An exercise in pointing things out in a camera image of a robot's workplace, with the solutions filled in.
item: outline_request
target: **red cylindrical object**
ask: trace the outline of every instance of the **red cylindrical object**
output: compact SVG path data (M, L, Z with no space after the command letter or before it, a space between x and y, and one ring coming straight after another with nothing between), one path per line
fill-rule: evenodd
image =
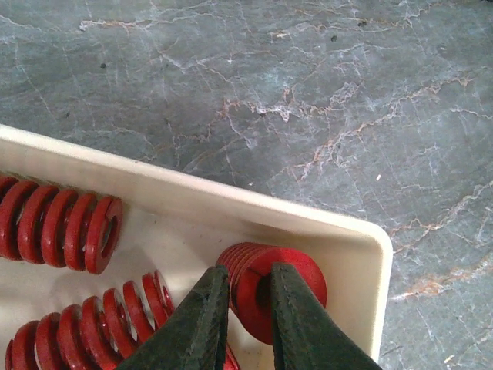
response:
M122 218L118 198L0 177L0 257L101 274Z
M272 345L270 272L276 262L292 264L318 301L327 305L322 271L306 254L291 248L240 243L227 248L217 260L230 273L230 308L256 339Z
M5 369L39 370L36 356L41 370L114 369L164 325L169 317L167 310L174 309L165 299L169 293L158 271L144 275L142 281L152 317L148 317L135 283L127 281L124 286L132 294L125 299L116 289L109 289L102 300L92 296L82 306L72 304L61 314L53 312L41 321L23 325L8 345ZM136 323L145 325L149 332Z

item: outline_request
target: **marble surface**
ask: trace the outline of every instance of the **marble surface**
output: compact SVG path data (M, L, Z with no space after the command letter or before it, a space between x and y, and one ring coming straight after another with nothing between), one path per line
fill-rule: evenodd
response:
M0 0L0 122L381 225L384 369L493 366L493 4Z

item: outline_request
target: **plastic bin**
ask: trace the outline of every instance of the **plastic bin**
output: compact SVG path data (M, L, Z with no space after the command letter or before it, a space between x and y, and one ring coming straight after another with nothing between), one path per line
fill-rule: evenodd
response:
M176 305L220 253L241 241L294 247L327 280L327 311L378 359L392 247L375 224L202 180L0 125L0 173L121 197L119 247L99 276L0 258L0 356L18 328L158 268ZM272 348L230 314L243 370L273 369Z

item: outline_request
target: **spring coil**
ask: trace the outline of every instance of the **spring coil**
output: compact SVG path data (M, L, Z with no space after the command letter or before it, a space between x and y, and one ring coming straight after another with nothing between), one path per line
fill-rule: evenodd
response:
M0 256L101 274L115 250L122 201L0 177Z
M114 369L174 311L158 271L145 274L142 283L150 321L135 282L127 281L123 297L112 288L102 299L92 296L82 305L72 304L61 314L52 312L20 327L8 344L5 369Z

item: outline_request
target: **beige tray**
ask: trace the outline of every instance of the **beige tray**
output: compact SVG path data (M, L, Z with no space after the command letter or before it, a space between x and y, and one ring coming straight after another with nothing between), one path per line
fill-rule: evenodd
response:
M24 323L155 268L179 304L220 253L241 241L309 254L327 280L327 311L378 358L392 247L375 224L3 125L0 172L112 194L128 205L119 249L100 276L0 258L0 358ZM271 347L233 314L228 338L242 370L273 369Z

